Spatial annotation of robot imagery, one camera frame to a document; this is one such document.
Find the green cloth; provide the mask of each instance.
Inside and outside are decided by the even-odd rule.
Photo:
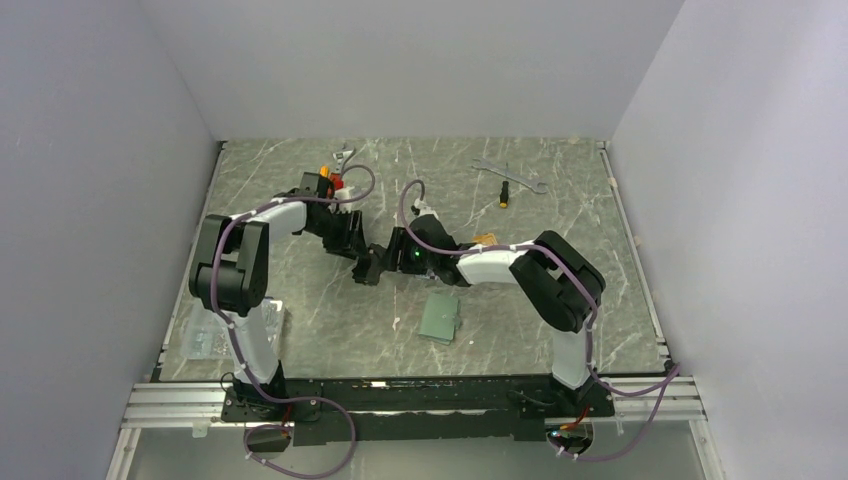
[[[450,345],[460,325],[458,298],[440,293],[431,293],[427,297],[418,335],[442,345]]]

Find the wall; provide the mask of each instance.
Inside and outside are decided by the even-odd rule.
[[[844,478],[848,5],[689,0],[613,137],[732,479]]]
[[[103,478],[215,160],[133,0],[0,7],[0,478]]]
[[[219,139],[609,138],[683,0],[141,0]]]

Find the adjustable wrench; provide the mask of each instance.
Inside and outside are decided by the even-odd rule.
[[[539,177],[525,178],[521,175],[516,175],[505,168],[495,165],[485,158],[475,158],[472,162],[471,168],[476,168],[477,170],[488,170],[492,173],[496,173],[502,177],[526,186],[534,193],[548,193],[548,187],[546,186],[547,182],[542,181]]]

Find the tabletop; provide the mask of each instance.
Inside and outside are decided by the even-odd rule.
[[[343,143],[358,151],[350,164],[371,167],[373,193],[363,212],[367,243],[386,246],[398,225],[404,185],[420,178],[426,200],[457,243],[492,233],[500,243],[554,230],[604,276],[595,361],[602,373],[662,370],[656,332],[626,229],[596,142],[555,138],[259,139],[225,143],[208,213],[234,214],[296,187],[303,172],[331,165]],[[548,193],[511,183],[510,204],[498,207],[502,178],[470,168],[485,157],[512,172],[540,176]],[[368,186],[351,171],[348,185]],[[411,204],[412,195],[407,203]],[[279,345],[290,378],[350,378],[549,373],[552,329],[515,285],[451,287],[438,280],[383,273],[379,285],[354,283],[352,260],[328,255],[304,233],[271,246],[268,295],[283,300]],[[421,338],[430,293],[459,298],[462,326],[450,345]],[[189,360],[178,348],[192,298],[185,288],[162,365],[161,380],[217,379],[230,360]]]

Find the yellow object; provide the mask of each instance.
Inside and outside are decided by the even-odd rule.
[[[485,235],[477,235],[476,237],[471,237],[471,241],[486,246],[498,244],[498,240],[495,238],[495,235],[493,233],[487,233]]]

